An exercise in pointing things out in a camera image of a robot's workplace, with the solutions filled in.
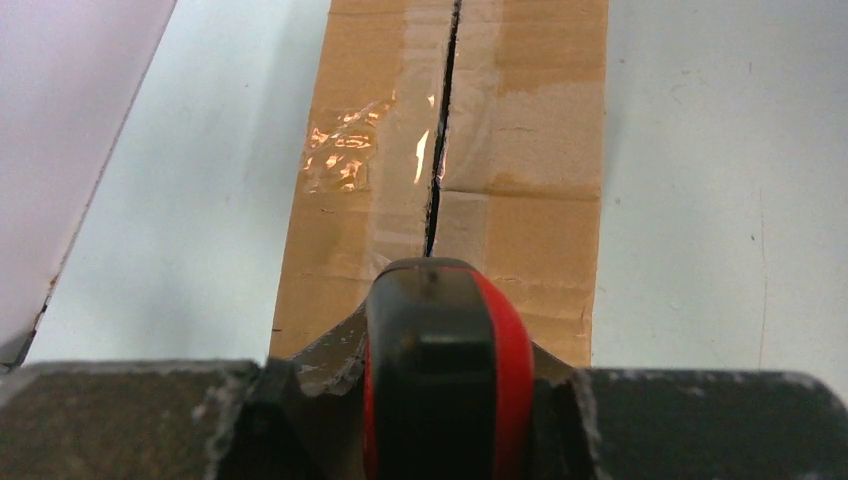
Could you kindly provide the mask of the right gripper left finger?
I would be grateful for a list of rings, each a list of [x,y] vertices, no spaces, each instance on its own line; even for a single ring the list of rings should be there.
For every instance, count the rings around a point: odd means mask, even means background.
[[[287,359],[48,362],[1,382],[5,479],[361,479],[365,313]]]

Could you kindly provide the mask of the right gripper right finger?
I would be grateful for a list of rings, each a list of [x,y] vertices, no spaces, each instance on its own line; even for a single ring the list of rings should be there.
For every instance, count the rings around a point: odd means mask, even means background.
[[[813,376],[534,361],[533,479],[847,475],[846,407]]]

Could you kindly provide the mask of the red black utility knife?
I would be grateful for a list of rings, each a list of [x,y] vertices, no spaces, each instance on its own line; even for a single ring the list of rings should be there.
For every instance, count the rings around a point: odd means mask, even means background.
[[[470,264],[389,264],[365,300],[370,479],[521,479],[534,395],[516,309]]]

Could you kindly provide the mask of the brown cardboard express box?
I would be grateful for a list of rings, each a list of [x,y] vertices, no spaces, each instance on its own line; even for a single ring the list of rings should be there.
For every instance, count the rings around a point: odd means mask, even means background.
[[[335,1],[270,352],[347,317],[394,260],[485,274],[533,339],[590,361],[604,1]]]

